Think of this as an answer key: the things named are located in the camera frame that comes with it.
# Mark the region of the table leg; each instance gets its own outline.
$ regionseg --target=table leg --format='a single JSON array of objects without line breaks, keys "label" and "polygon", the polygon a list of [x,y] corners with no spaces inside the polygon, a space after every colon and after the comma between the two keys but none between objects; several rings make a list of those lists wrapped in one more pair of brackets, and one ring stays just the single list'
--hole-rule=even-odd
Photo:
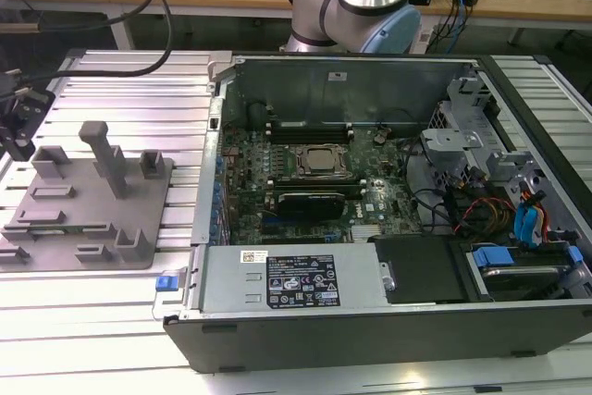
[{"label": "table leg", "polygon": [[439,23],[440,16],[422,16],[419,30],[417,31],[417,34],[415,34],[409,53],[412,55],[424,55],[427,51],[429,40],[432,37],[432,32],[434,32],[434,28],[436,28]]},{"label": "table leg", "polygon": [[[107,9],[105,14],[110,19],[118,18],[121,16],[121,14],[123,14],[123,9],[118,6],[114,6]],[[135,48],[133,39],[131,37],[130,27],[128,26],[128,22],[126,20],[111,25],[111,31],[113,32],[113,37],[115,38],[115,43],[118,50],[133,50]]]},{"label": "table leg", "polygon": [[510,37],[508,38],[508,43],[510,45],[517,45],[523,32],[524,28],[513,28]]}]

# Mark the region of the metal frame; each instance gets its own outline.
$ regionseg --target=metal frame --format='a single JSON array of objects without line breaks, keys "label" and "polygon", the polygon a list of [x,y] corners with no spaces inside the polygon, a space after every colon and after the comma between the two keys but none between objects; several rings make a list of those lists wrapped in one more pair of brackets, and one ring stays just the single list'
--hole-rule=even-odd
[{"label": "metal frame", "polygon": [[[103,13],[110,19],[120,16],[122,13],[131,11],[133,4],[114,3],[92,3],[92,2],[48,2],[32,1],[30,4],[40,11],[68,11],[68,12],[89,12]],[[9,9],[27,9],[20,1],[9,0],[3,5]],[[170,10],[177,16],[219,16],[231,18],[272,18],[291,19],[292,12],[289,9],[274,8],[245,8],[229,6],[170,6]],[[148,6],[142,14],[162,15],[165,10],[161,6]],[[420,31],[412,43],[412,54],[424,54],[434,28],[446,19],[446,15],[423,14]],[[590,21],[570,20],[537,20],[537,19],[512,19],[512,18],[480,18],[471,17],[469,25],[481,27],[504,27],[513,29],[543,28],[553,30],[592,30]],[[130,33],[130,27],[126,22],[111,26],[119,50],[133,50],[135,45]]]}]

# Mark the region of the barcode sticker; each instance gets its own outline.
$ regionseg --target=barcode sticker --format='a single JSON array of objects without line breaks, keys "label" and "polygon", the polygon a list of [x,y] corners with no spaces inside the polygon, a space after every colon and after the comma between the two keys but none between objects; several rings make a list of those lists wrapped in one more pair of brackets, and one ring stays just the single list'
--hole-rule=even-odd
[{"label": "barcode sticker", "polygon": [[241,250],[240,261],[242,263],[264,263],[267,259],[267,250]]}]

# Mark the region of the blue cable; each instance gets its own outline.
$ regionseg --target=blue cable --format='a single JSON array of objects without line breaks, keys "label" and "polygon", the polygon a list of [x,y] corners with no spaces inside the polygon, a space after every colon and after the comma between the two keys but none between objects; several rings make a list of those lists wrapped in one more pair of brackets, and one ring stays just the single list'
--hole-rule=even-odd
[{"label": "blue cable", "polygon": [[459,0],[458,18],[461,19],[461,22],[454,27],[454,37],[452,38],[452,42],[450,43],[448,49],[446,50],[446,54],[448,54],[452,50],[452,48],[454,48],[454,45],[458,42],[459,37],[461,36],[461,32],[463,32],[463,21],[464,21],[463,12],[464,12],[464,2],[463,2],[463,0]]},{"label": "blue cable", "polygon": [[463,12],[464,12],[464,2],[463,2],[463,0],[459,0],[459,17],[461,18],[461,23],[456,28],[456,32],[454,34],[454,37],[452,38],[452,42],[450,42],[450,45],[446,50],[446,54],[448,54],[450,51],[452,51],[452,48],[454,48],[454,45],[456,45],[456,43],[459,40],[459,37],[461,36],[461,32],[463,30],[463,22],[464,22]]}]

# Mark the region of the motherboard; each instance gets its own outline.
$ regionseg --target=motherboard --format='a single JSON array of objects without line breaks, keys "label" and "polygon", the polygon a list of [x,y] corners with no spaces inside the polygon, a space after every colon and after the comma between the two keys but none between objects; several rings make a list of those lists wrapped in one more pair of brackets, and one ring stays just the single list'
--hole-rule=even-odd
[{"label": "motherboard", "polygon": [[403,142],[377,127],[350,129],[342,140],[226,128],[229,243],[367,242],[420,232],[402,177]]}]

